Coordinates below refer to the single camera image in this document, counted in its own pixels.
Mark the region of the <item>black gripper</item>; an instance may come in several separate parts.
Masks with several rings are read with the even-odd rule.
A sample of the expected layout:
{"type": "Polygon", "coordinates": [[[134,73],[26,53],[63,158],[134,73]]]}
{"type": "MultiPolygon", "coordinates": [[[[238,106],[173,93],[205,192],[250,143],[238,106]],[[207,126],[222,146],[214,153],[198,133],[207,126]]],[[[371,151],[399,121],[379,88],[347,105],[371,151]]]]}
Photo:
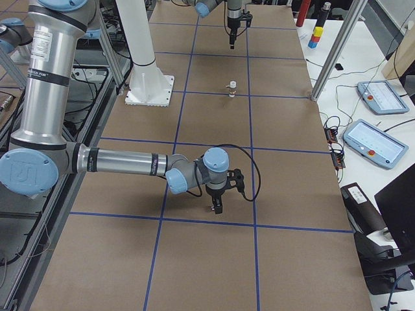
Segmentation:
{"type": "Polygon", "coordinates": [[[237,36],[237,31],[239,27],[241,26],[241,21],[239,19],[228,19],[227,20],[227,26],[230,30],[230,49],[235,48],[235,41],[237,36]]]}
{"type": "Polygon", "coordinates": [[[226,188],[212,189],[206,186],[206,192],[211,196],[213,206],[215,208],[215,214],[223,213],[222,195],[226,192],[226,188]]]}

